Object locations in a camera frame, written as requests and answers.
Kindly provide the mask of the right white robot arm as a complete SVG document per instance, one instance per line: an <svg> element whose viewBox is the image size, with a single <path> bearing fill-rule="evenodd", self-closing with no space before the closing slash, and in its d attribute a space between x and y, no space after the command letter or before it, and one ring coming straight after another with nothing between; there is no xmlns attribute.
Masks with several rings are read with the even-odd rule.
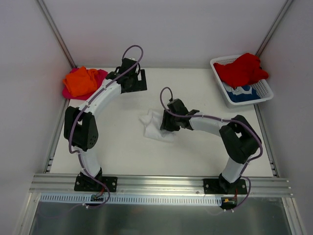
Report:
<svg viewBox="0 0 313 235"><path fill-rule="evenodd" d="M219 188L226 194L235 190L252 155L258 150L263 153L260 137L244 116L223 120L204 115L199 110L188 111L180 99L171 98L163 112L160 129L175 132L181 128L207 132L222 139L229 159L219 175Z"/></svg>

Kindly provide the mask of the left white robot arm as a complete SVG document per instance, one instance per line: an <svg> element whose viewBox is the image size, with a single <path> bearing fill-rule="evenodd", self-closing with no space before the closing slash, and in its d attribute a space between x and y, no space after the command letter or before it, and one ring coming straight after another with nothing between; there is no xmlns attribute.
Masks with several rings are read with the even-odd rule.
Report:
<svg viewBox="0 0 313 235"><path fill-rule="evenodd" d="M81 175L86 176L85 185L92 191L102 186L101 166L95 150L99 133L97 117L113 99L124 93L147 90L145 70L138 61L123 58L122 65L108 73L102 85L83 104L68 106L65 112L64 137L68 140L71 154L78 156Z"/></svg>

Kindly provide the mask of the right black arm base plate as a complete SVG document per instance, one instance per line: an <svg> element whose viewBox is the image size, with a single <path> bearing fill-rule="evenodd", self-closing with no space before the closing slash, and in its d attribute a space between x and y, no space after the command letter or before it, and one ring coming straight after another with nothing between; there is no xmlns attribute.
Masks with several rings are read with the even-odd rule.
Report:
<svg viewBox="0 0 313 235"><path fill-rule="evenodd" d="M247 186L244 179L237 179L229 183L223 177L203 179L203 190L205 194L238 194L247 195Z"/></svg>

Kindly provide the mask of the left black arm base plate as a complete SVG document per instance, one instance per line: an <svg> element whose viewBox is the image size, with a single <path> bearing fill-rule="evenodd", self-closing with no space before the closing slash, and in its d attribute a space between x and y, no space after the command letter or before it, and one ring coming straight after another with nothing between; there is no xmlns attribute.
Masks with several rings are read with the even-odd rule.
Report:
<svg viewBox="0 0 313 235"><path fill-rule="evenodd" d="M99 176L98 181L102 182L110 192L116 192L117 188L117 177L112 176ZM92 178L86 175L78 175L75 180L74 191L79 192L100 192L103 186L95 182Z"/></svg>

